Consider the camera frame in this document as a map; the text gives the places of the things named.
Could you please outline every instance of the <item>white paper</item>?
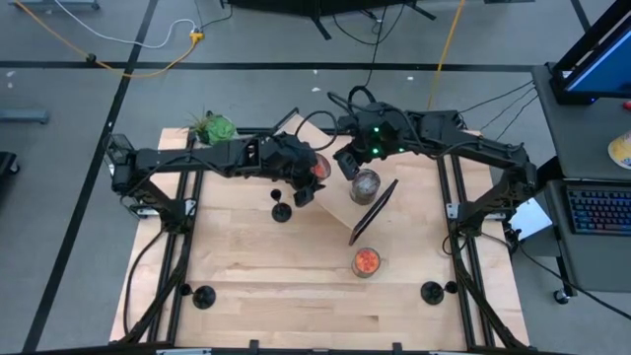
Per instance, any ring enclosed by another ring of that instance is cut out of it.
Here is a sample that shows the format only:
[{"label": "white paper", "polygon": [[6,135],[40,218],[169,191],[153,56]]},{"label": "white paper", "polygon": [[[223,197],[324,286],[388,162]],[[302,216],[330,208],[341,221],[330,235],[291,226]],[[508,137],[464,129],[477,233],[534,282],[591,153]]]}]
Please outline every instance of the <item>white paper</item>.
[{"label": "white paper", "polygon": [[522,203],[510,222],[514,230],[522,230],[520,241],[552,225],[552,221],[534,198]]}]

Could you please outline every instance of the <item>yellow cable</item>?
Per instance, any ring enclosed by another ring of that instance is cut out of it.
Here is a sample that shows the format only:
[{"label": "yellow cable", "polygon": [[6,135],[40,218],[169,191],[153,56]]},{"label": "yellow cable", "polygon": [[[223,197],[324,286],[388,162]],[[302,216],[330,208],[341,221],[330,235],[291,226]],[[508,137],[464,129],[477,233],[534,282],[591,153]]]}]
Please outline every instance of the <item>yellow cable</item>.
[{"label": "yellow cable", "polygon": [[434,74],[434,80],[432,81],[432,87],[430,89],[430,99],[427,102],[427,109],[432,108],[432,99],[434,98],[434,92],[438,87],[439,79],[441,78],[441,70],[443,69],[443,63],[445,62],[445,58],[447,58],[447,53],[450,50],[450,45],[452,44],[452,37],[454,37],[454,31],[456,30],[457,21],[460,18],[460,13],[462,12],[462,8],[464,7],[464,1],[460,0],[459,5],[457,6],[456,16],[454,17],[454,21],[452,22],[452,28],[450,29],[450,35],[447,36],[447,42],[445,42],[445,47],[443,48],[443,55],[441,55],[441,61],[438,63],[438,70]]},{"label": "yellow cable", "polygon": [[[76,51],[77,53],[81,54],[84,58],[88,58],[90,54],[88,54],[86,51],[82,50],[81,48],[77,47],[76,45],[74,45],[73,43],[71,43],[68,39],[64,38],[62,35],[58,34],[55,30],[53,30],[52,28],[50,28],[47,24],[45,24],[36,14],[34,14],[28,7],[26,7],[20,0],[15,0],[15,3],[20,6],[20,8],[22,8],[22,10],[24,10],[27,14],[29,14],[40,26],[42,26],[45,30],[47,30],[48,32],[50,32],[53,36],[57,37],[57,39],[61,40],[62,42],[64,42],[67,46],[69,46],[70,48],[72,48],[74,51]],[[185,54],[183,54],[180,58],[174,60],[171,64],[167,65],[167,67],[165,67],[164,69],[161,69],[157,72],[154,73],[149,73],[149,74],[127,74],[124,73],[121,70],[116,70],[112,67],[110,67],[109,65],[99,61],[99,60],[95,60],[95,63],[109,71],[112,71],[122,77],[125,78],[152,78],[152,77],[156,77],[164,72],[166,72],[167,70],[171,69],[174,65],[178,64],[179,62],[181,62],[184,58],[186,58],[188,56],[188,54],[190,54],[193,49],[195,48],[195,45],[197,45],[197,43],[203,39],[203,34],[190,34],[190,38],[191,38],[191,45],[190,48],[186,51]]]}]

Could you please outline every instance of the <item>yellow object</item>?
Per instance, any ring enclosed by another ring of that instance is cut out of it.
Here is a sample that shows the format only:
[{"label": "yellow object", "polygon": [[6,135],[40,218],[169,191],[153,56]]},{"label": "yellow object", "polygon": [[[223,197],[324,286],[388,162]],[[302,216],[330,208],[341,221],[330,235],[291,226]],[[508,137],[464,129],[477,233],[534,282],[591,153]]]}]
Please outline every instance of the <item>yellow object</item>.
[{"label": "yellow object", "polygon": [[454,31],[456,30],[457,21],[460,18],[460,13],[462,12],[462,8],[464,7],[464,1],[460,0],[460,3],[457,6],[456,16],[454,17],[454,21],[452,22],[452,28],[450,29],[450,34],[447,36],[447,41],[445,42],[445,47],[443,48],[443,54],[441,55],[441,61],[438,63],[438,70],[436,74],[434,74],[434,81],[432,81],[432,88],[430,89],[430,99],[427,101],[427,109],[432,108],[432,99],[434,98],[434,92],[438,87],[438,81],[441,78],[441,70],[443,69],[443,63],[445,63],[445,59],[447,58],[447,53],[450,50],[450,45],[452,44],[452,37],[454,37]]},{"label": "yellow object", "polygon": [[631,170],[631,131],[612,140],[607,150],[615,164]]},{"label": "yellow object", "polygon": [[204,39],[203,33],[191,33],[190,39],[193,41],[193,44],[197,44],[199,41]]},{"label": "yellow object", "polygon": [[[69,46],[70,48],[72,48],[74,51],[76,51],[77,53],[81,54],[84,58],[88,58],[90,56],[90,54],[88,54],[85,50],[77,47],[76,45],[74,45],[72,42],[70,42],[68,39],[64,38],[62,35],[58,34],[55,30],[53,30],[52,28],[50,28],[47,24],[45,24],[36,14],[34,14],[28,7],[26,7],[20,0],[15,0],[16,5],[18,5],[20,8],[22,8],[22,10],[24,10],[24,12],[26,12],[27,14],[29,14],[40,26],[42,26],[45,30],[47,30],[49,33],[51,33],[53,36],[57,37],[57,39],[61,40],[62,42],[64,42],[67,46]],[[171,64],[167,65],[167,67],[165,67],[164,69],[161,69],[157,72],[153,72],[153,73],[149,73],[149,74],[127,74],[124,73],[121,70],[117,70],[114,69],[112,67],[110,67],[109,65],[99,61],[99,60],[95,60],[95,63],[109,71],[112,71],[122,77],[125,78],[152,78],[155,76],[158,76],[164,72],[166,72],[167,70],[171,69],[174,65],[180,63],[184,58],[186,58],[188,56],[188,54],[190,54],[193,49],[195,48],[195,45],[197,45],[198,42],[200,42],[201,40],[204,39],[204,34],[199,34],[199,33],[191,33],[190,34],[190,40],[191,40],[191,45],[190,48],[186,51],[185,54],[183,54],[180,58],[174,60]]]}]

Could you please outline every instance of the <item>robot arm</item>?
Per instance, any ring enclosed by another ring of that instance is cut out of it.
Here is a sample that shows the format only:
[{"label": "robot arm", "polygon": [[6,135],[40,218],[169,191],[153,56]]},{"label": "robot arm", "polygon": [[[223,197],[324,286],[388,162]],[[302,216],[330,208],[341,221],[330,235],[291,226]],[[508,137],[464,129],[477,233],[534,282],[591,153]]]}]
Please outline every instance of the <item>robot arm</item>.
[{"label": "robot arm", "polygon": [[292,185],[302,207],[324,188],[312,168],[316,152],[295,135],[235,139],[203,149],[135,150],[124,135],[112,135],[106,151],[114,166],[111,188],[160,215],[167,232],[185,233],[191,201],[171,199],[149,177],[154,173],[212,171],[224,178],[269,178]]},{"label": "robot arm", "polygon": [[[335,94],[329,97],[339,98]],[[529,161],[524,146],[503,144],[460,130],[455,110],[403,112],[384,103],[370,103],[359,109],[338,120],[340,130],[350,133],[353,139],[333,158],[349,180],[361,165],[404,152],[431,159],[452,154],[502,169],[499,183],[480,198],[447,206],[457,230],[473,237],[481,234],[486,215],[504,213],[510,218],[521,203],[535,194],[536,167]]]}]

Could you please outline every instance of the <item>keyboard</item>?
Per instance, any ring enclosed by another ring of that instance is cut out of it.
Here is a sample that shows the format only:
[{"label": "keyboard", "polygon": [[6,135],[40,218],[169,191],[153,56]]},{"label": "keyboard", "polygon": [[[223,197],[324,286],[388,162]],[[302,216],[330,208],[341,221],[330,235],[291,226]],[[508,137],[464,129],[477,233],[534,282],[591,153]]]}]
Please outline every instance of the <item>keyboard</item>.
[{"label": "keyboard", "polygon": [[575,233],[631,236],[631,186],[570,184],[566,196]]}]

